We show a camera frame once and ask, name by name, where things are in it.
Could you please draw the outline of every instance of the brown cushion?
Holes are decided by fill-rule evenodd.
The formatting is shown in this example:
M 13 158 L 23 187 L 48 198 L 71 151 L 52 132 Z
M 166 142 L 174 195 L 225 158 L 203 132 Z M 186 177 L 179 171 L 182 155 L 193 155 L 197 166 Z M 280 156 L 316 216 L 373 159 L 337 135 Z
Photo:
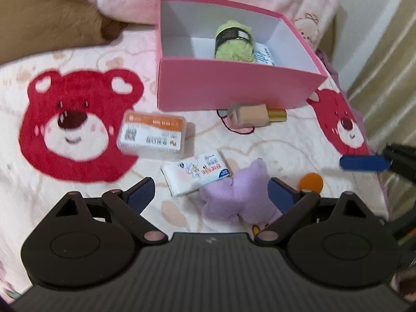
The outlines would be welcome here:
M 108 43 L 124 25 L 103 17 L 85 0 L 0 0 L 0 63 Z

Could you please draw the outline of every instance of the red bear face print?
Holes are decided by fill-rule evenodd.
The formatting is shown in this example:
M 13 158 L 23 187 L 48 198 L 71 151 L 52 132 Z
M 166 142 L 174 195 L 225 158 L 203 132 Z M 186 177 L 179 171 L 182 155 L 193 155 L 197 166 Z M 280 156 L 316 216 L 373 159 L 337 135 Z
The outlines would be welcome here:
M 351 110 L 339 91 L 317 90 L 307 100 L 319 125 L 341 155 L 368 155 L 369 151 Z
M 43 72 L 28 87 L 19 135 L 23 156 L 60 180 L 118 180 L 137 157 L 122 154 L 116 137 L 124 112 L 143 92 L 139 77 L 125 69 Z

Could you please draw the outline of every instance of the wall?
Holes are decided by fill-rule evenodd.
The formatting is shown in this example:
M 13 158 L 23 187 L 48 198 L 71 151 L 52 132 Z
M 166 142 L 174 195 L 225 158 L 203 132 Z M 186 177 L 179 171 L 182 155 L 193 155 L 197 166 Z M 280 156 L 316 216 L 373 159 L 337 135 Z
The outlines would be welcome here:
M 332 61 L 344 90 L 353 84 L 401 0 L 341 0 Z

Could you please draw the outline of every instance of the bear ear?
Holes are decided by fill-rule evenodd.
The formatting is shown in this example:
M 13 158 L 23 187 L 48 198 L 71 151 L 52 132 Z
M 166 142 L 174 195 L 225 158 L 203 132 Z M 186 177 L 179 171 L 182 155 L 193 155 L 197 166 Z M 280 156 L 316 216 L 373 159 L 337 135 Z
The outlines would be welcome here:
M 35 77 L 28 86 L 29 99 L 33 99 L 36 94 L 43 94 L 59 80 L 62 79 L 61 74 L 57 70 L 47 70 Z
M 314 14 L 310 14 L 310 13 L 306 13 L 305 14 L 306 18 L 309 18 L 310 20 L 312 20 L 313 22 L 315 22 L 316 24 L 319 23 L 318 17 Z
M 312 93 L 311 96 L 309 96 L 309 99 L 311 101 L 314 101 L 314 102 L 319 102 L 319 96 L 318 96 L 318 94 L 315 91 Z
M 134 72 L 127 69 L 112 69 L 105 73 L 105 77 L 113 92 L 131 99 L 132 105 L 143 96 L 143 83 Z

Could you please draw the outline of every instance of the bear mouth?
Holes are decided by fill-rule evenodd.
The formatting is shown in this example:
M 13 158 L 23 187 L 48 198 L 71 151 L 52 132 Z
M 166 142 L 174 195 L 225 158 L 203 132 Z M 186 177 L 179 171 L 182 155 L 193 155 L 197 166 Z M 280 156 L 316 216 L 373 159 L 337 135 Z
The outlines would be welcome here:
M 80 137 L 77 137 L 74 140 L 70 140 L 69 138 L 65 137 L 65 140 L 69 143 L 69 144 L 78 144 L 81 141 Z

